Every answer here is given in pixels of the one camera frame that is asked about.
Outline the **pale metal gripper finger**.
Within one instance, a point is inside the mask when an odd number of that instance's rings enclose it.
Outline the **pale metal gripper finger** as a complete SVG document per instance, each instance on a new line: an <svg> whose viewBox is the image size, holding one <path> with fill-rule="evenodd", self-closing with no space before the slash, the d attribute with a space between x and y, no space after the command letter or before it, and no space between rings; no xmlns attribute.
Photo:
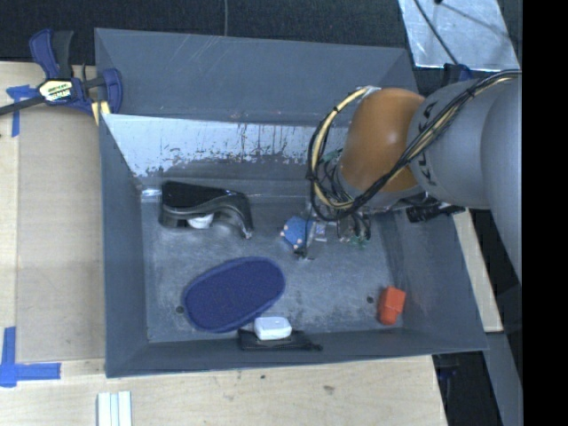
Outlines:
<svg viewBox="0 0 568 426"><path fill-rule="evenodd" d="M327 223L312 222L309 227L304 247L304 257L310 260L318 258L327 245Z"/></svg>

